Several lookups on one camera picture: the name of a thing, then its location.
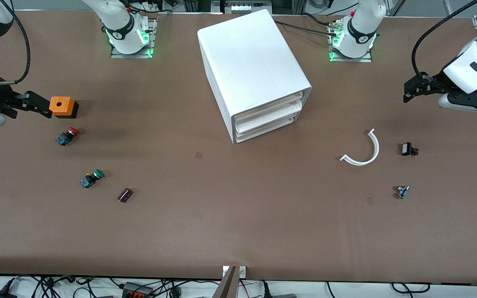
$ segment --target white floor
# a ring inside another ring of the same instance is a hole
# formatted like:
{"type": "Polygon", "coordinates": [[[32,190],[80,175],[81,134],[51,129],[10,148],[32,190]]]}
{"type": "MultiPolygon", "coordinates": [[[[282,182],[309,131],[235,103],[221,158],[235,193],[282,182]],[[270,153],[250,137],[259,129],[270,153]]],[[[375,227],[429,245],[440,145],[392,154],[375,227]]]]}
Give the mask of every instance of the white floor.
{"type": "MultiPolygon", "coordinates": [[[[0,276],[0,290],[12,276],[0,276]]],[[[158,279],[114,279],[117,283],[132,282],[140,285],[159,281],[158,279]]],[[[37,281],[30,277],[19,277],[11,286],[11,294],[18,298],[31,297],[37,281]]],[[[259,281],[244,281],[250,298],[264,295],[263,283],[259,281]]],[[[268,281],[270,292],[273,296],[283,294],[295,294],[297,298],[331,298],[326,288],[326,283],[319,281],[268,281]]],[[[122,290],[115,286],[109,279],[93,279],[90,283],[93,293],[98,297],[113,296],[120,298],[122,290]]],[[[409,298],[407,294],[394,292],[388,283],[335,283],[331,282],[331,289],[336,298],[409,298]]],[[[424,285],[408,284],[413,291],[422,290],[424,285]]],[[[77,283],[62,281],[55,285],[55,290],[62,298],[71,298],[78,287],[83,287],[77,283]]],[[[213,283],[190,282],[182,285],[182,298],[210,298],[217,288],[213,283]]],[[[399,290],[403,290],[401,285],[397,285],[399,290]]],[[[43,292],[41,288],[36,291],[36,297],[41,298],[43,292]]],[[[79,290],[74,296],[76,298],[89,298],[86,290],[79,290]]],[[[246,293],[239,287],[238,298],[246,298],[246,293]]],[[[455,286],[455,285],[432,285],[430,290],[424,294],[414,294],[414,298],[477,298],[477,286],[455,286]]]]}

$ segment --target white bracket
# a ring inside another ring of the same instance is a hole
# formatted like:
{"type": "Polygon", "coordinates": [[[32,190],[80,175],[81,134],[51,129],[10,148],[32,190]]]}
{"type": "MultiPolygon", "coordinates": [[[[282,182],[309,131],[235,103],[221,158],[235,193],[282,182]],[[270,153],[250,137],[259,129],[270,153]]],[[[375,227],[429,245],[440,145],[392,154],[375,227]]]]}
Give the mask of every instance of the white bracket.
{"type": "Polygon", "coordinates": [[[340,161],[345,160],[346,162],[348,162],[348,163],[350,163],[354,166],[365,166],[366,164],[375,160],[376,157],[378,156],[378,151],[379,151],[380,147],[378,145],[378,139],[376,138],[375,134],[373,134],[374,131],[375,131],[375,129],[373,128],[367,134],[371,138],[371,140],[373,141],[373,144],[375,145],[375,152],[373,153],[373,157],[370,160],[368,160],[368,161],[356,161],[356,160],[348,157],[347,154],[345,154],[345,155],[342,156],[342,158],[340,158],[340,161]]]}
{"type": "MultiPolygon", "coordinates": [[[[229,266],[222,266],[222,278],[226,275],[227,270],[229,270],[229,266]]],[[[240,266],[238,269],[238,277],[239,279],[246,279],[246,266],[240,266]]]]}

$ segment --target white curved handle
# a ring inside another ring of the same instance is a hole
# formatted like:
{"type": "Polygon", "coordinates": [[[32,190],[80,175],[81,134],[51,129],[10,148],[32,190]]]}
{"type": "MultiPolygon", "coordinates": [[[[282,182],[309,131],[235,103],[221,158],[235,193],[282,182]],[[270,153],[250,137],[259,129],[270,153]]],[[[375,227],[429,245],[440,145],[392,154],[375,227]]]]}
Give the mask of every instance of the white curved handle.
{"type": "Polygon", "coordinates": [[[373,153],[373,157],[368,160],[368,161],[356,161],[350,157],[347,156],[347,154],[343,155],[342,158],[340,158],[340,161],[345,160],[346,162],[354,165],[354,166],[365,166],[366,164],[370,163],[371,161],[375,160],[376,157],[378,156],[378,151],[380,149],[378,145],[378,139],[376,138],[375,134],[373,132],[375,129],[373,128],[367,135],[371,138],[373,141],[373,144],[375,145],[375,152],[373,153]]]}

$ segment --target metal post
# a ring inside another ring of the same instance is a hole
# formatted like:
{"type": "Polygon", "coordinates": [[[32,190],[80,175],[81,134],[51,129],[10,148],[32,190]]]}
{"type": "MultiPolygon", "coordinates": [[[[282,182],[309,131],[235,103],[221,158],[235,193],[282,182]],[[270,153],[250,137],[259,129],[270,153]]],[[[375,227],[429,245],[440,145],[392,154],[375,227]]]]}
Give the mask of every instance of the metal post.
{"type": "Polygon", "coordinates": [[[239,289],[239,277],[240,273],[237,266],[232,266],[227,270],[212,298],[236,298],[239,289]]]}

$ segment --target white box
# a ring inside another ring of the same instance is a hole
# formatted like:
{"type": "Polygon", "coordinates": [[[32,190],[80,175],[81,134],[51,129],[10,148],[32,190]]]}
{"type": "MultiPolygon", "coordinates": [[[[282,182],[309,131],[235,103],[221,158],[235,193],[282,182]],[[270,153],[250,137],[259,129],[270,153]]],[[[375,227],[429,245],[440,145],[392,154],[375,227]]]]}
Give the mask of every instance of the white box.
{"type": "Polygon", "coordinates": [[[233,143],[297,119],[312,87],[267,10],[200,29],[198,40],[233,143]]]}

